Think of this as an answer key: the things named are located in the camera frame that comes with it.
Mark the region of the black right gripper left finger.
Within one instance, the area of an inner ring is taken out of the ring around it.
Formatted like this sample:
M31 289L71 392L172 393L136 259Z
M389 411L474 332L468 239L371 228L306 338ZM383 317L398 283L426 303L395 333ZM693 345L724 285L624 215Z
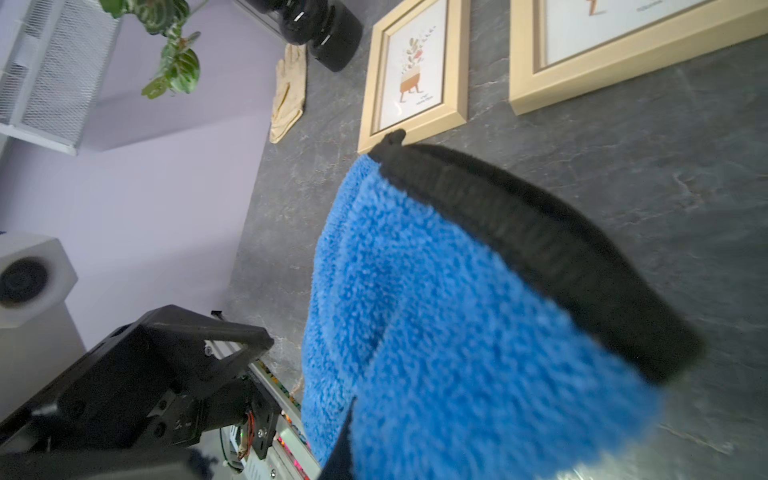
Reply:
M323 467L318 480L354 480L353 459L350 447L350 425L356 401L353 401L334 449Z

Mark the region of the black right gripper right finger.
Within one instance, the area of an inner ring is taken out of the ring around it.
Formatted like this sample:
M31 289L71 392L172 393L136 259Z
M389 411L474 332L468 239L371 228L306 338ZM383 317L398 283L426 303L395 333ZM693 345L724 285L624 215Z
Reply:
M404 139L396 130L369 153L387 181L498 253L651 383L669 382L703 355L701 335L575 208L481 159Z

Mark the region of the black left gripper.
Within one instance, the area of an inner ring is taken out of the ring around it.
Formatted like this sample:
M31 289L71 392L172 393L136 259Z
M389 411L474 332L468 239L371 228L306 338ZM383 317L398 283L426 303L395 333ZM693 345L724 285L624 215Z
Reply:
M202 434L242 418L231 386L274 345L262 327L176 305L118 329L1 425L5 479L210 479Z

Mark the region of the blue microfiber cloth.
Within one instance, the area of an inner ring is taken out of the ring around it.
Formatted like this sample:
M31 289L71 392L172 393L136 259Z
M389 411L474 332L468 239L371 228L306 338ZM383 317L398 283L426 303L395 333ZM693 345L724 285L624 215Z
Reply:
M661 391L369 156L319 237L302 421L355 479L552 479L643 436Z

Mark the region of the gold frame with plant print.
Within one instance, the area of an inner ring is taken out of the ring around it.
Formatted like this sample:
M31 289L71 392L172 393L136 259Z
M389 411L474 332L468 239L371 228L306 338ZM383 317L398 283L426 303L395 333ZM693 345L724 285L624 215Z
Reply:
M509 103L530 113L766 32L764 1L514 1Z

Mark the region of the gold frame with deer print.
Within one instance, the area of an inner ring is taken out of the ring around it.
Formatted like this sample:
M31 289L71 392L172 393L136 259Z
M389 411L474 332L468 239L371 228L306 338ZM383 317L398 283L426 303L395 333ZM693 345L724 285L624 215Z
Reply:
M403 1L372 30L357 152L386 134L406 144L468 120L471 3Z

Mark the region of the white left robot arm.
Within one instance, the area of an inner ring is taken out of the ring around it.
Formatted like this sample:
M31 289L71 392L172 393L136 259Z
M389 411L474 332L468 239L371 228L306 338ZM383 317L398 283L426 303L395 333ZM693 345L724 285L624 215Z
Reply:
M5 479L210 479L202 435L243 463L273 444L277 402L249 373L272 338L167 305L84 351L61 242L1 236L1 475Z

